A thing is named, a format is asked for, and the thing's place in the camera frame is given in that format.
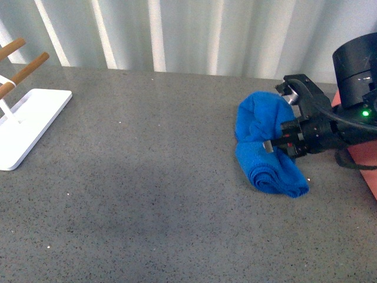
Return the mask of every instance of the white stand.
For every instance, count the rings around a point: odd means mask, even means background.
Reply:
[[[35,88],[11,109],[0,100],[0,170],[18,167],[71,97],[71,91]]]

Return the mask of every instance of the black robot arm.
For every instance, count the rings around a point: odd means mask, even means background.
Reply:
[[[341,105],[331,107],[306,75],[286,75],[276,90],[301,116],[281,124],[282,137],[264,142],[297,158],[377,140],[377,33],[347,42],[333,54]]]

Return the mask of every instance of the wooden dowel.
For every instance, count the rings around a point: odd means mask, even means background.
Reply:
[[[23,68],[20,72],[15,74],[11,81],[13,81],[16,85],[18,85],[21,81],[23,81],[28,75],[30,75],[35,69],[37,69],[40,65],[42,65],[47,59],[49,55],[46,52],[43,52],[41,55],[36,57],[29,65]],[[15,86],[7,82],[0,87],[0,99],[6,96]]]
[[[4,46],[0,49],[0,61],[6,58],[7,56],[11,55],[14,51],[18,48],[25,45],[25,40],[23,38],[17,38],[16,40],[12,41],[8,45]]]

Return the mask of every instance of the microfiber cloth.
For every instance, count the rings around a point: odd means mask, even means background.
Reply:
[[[281,137],[281,123],[294,119],[291,106],[278,94],[258,91],[239,105],[236,157],[250,183],[262,192],[297,198],[309,191],[294,159],[277,147],[273,153],[263,147],[264,141]]]

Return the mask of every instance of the table surface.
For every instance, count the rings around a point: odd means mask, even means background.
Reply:
[[[237,106],[276,83],[42,66],[9,104],[32,88],[74,96],[0,172],[0,281],[376,281],[377,202],[358,171],[332,151],[298,159],[310,191],[291,199],[239,168]]]

